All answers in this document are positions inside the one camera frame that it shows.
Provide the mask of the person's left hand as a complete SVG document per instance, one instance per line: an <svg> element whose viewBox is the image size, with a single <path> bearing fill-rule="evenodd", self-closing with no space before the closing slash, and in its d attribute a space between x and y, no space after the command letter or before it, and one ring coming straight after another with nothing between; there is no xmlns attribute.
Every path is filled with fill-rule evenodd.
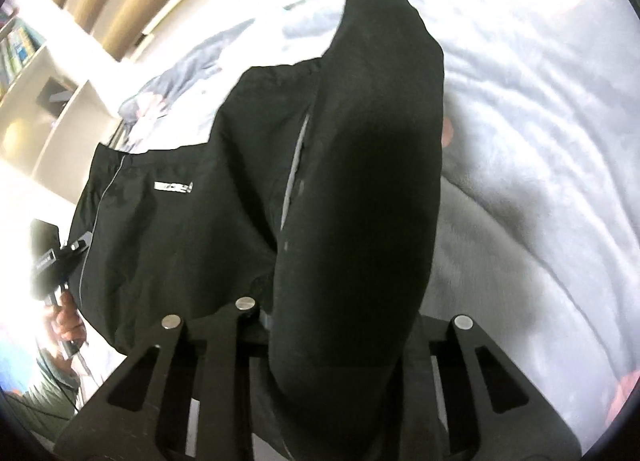
<svg viewBox="0 0 640 461"><path fill-rule="evenodd" d="M81 347L86 342L85 322L80 317L70 292L63 291L58 304L46 308L44 329L47 331L49 342L55 347L62 342L74 342Z"/></svg>

